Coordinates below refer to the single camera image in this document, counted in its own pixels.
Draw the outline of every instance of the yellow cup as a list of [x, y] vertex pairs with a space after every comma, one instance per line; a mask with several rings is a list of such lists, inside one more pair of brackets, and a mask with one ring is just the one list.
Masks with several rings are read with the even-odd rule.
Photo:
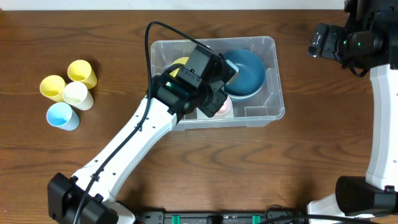
[[91, 65], [85, 60], [72, 62], [68, 67], [68, 77], [75, 82], [84, 83], [87, 89], [91, 89], [97, 85], [97, 77]]
[[[185, 65], [185, 64], [187, 63], [187, 61], [188, 61], [188, 58], [189, 58], [189, 57], [182, 57], [182, 58], [179, 58], [179, 59], [175, 60], [175, 61], [173, 62], [172, 65], [174, 65], [175, 63], [181, 63], [181, 64]], [[180, 69], [178, 68], [178, 69], [176, 69], [176, 70], [170, 72], [170, 75], [173, 76], [173, 77], [175, 77], [175, 76], [177, 75], [177, 72], [178, 72], [179, 70], [180, 70]]]
[[62, 93], [67, 84], [62, 77], [50, 75], [40, 83], [40, 92], [43, 96], [50, 98], [55, 102], [64, 102]]

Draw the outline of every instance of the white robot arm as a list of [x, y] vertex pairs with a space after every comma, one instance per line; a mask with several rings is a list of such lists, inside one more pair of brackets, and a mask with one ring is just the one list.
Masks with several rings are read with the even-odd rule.
[[[148, 33], [162, 25], [197, 46], [185, 65], [171, 65], [152, 77]], [[238, 68], [221, 54], [161, 22], [151, 22], [145, 47], [149, 87], [137, 111], [111, 142], [87, 165], [68, 179], [55, 175], [47, 187], [49, 215], [62, 224], [133, 224], [135, 216], [115, 198], [132, 170], [148, 150], [195, 108], [208, 117], [222, 107], [227, 94], [222, 87], [234, 80]], [[170, 72], [178, 69], [175, 77]]]
[[[374, 126], [371, 160], [366, 172], [366, 183], [384, 190], [387, 186], [398, 189], [398, 70], [390, 65], [371, 69], [374, 96]], [[307, 205], [308, 214], [345, 217], [331, 194]], [[369, 218], [373, 214], [352, 217]], [[312, 224], [334, 223], [328, 220], [310, 220]]]

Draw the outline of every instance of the blue bowl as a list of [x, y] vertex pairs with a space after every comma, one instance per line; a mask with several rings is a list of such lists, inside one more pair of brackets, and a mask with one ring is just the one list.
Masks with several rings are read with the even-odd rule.
[[256, 54], [238, 49], [226, 52], [224, 58], [239, 68], [239, 76], [235, 81], [224, 86], [232, 100], [245, 100], [260, 91], [266, 81], [266, 68]]

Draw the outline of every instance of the wood grain surface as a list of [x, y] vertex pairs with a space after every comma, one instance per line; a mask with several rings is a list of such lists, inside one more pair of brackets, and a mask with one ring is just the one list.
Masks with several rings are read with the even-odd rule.
[[[276, 42], [286, 114], [264, 128], [168, 133], [140, 162], [118, 200], [135, 210], [302, 207], [334, 192], [341, 175], [364, 176], [373, 137], [369, 77], [306, 56], [316, 24], [342, 11], [48, 11], [0, 16], [0, 223], [54, 223], [47, 184], [72, 175], [126, 124], [147, 86], [144, 32], [153, 20], [194, 38], [268, 35]], [[159, 26], [150, 41], [180, 39]], [[88, 60], [94, 107], [74, 131], [47, 124], [47, 75]], [[381, 222], [398, 222], [389, 217]]]

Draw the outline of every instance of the clear plastic bin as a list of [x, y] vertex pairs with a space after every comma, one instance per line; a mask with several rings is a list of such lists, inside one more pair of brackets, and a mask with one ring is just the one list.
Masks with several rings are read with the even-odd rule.
[[[270, 37], [237, 37], [198, 40], [216, 54], [229, 50], [245, 49], [258, 55], [266, 67], [266, 81], [253, 97], [233, 101], [233, 114], [207, 118], [196, 109], [187, 114], [174, 130], [221, 127], [261, 127], [285, 115], [285, 105], [280, 85], [275, 41]], [[152, 74], [160, 75], [176, 59], [189, 57], [196, 44], [189, 40], [159, 40], [151, 47]]]

